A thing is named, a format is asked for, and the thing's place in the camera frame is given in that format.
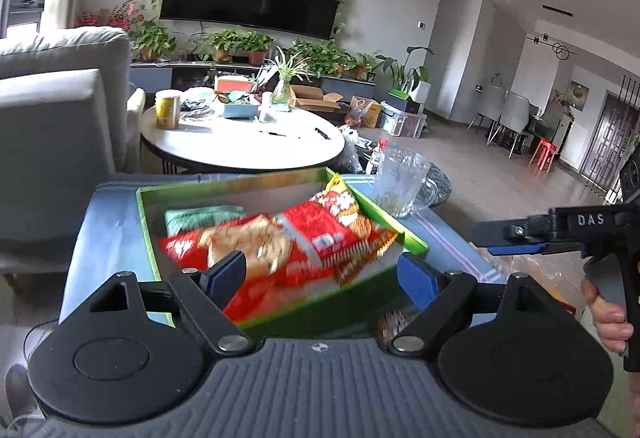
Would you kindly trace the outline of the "person's right hand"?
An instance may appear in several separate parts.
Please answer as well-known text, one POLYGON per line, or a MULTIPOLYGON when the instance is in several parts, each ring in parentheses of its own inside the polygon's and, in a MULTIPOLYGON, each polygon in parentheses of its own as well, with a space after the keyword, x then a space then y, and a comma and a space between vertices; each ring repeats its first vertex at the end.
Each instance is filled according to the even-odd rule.
POLYGON ((634 327, 627 321, 626 311, 607 302, 587 277, 582 279, 580 288, 602 345, 608 351, 623 354, 628 340, 634 334, 634 327))

